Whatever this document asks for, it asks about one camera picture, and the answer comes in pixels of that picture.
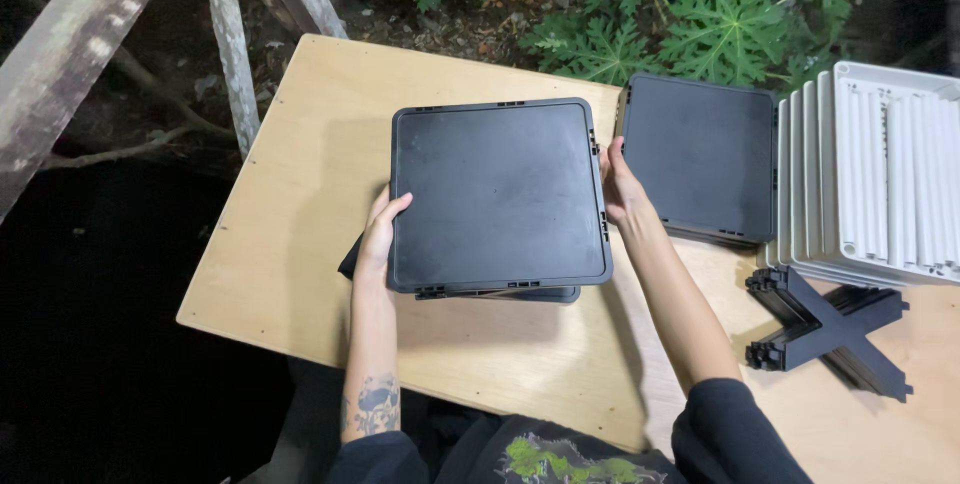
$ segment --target black sleeve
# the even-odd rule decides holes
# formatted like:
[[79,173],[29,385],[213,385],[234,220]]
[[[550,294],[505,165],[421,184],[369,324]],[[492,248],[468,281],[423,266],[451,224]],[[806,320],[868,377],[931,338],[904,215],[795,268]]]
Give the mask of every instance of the black sleeve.
[[426,464],[402,431],[350,441],[340,448],[327,484],[426,484]]
[[812,484],[738,380],[694,385],[672,444],[677,469],[691,484]]

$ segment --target black cloth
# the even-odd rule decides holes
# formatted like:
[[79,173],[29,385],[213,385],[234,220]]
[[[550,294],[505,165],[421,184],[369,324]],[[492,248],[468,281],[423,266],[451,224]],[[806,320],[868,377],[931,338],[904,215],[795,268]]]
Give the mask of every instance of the black cloth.
[[[676,465],[657,450],[629,454],[595,437],[527,416],[483,416],[447,456],[436,484],[810,484],[750,389],[709,379],[690,389],[673,429]],[[348,442],[329,484],[428,483],[402,432]]]

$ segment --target wooden table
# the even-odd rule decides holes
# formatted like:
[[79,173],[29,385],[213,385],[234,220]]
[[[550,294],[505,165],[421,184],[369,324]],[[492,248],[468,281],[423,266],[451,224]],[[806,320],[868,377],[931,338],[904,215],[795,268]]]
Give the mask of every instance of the wooden table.
[[[391,117],[407,107],[578,96],[613,137],[619,89],[556,75],[304,36],[176,320],[330,366],[346,362],[351,284],[337,266],[389,181]],[[614,277],[569,306],[398,299],[404,387],[552,420],[669,453],[684,397],[622,241]],[[775,331],[743,288],[754,257],[674,240],[738,355]],[[820,362],[744,367],[750,389],[816,482],[960,481],[960,288],[904,291],[904,319],[870,334],[906,371],[906,404],[851,391]]]

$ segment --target stack of white panels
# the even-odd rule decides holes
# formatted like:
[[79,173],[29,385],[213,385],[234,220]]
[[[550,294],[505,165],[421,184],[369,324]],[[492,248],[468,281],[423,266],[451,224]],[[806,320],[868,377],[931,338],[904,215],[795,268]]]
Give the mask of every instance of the stack of white panels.
[[960,284],[960,79],[838,62],[779,103],[761,267],[864,287]]

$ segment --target black cross-shaped part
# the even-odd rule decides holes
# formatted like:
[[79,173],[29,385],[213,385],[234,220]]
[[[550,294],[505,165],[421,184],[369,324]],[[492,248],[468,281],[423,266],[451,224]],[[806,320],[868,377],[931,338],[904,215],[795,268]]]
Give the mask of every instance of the black cross-shaped part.
[[[790,371],[814,358],[823,361],[835,372],[846,376],[860,388],[906,403],[906,395],[913,387],[906,384],[906,375],[883,355],[866,335],[885,327],[904,316],[909,304],[900,294],[856,288],[841,288],[824,298],[805,279],[790,267],[759,269],[747,279],[750,294],[756,297],[783,324],[783,330],[767,336],[747,347],[747,362],[751,367]],[[874,301],[861,306],[846,306],[842,313],[834,303],[862,292]],[[778,337],[785,342],[774,343]]]

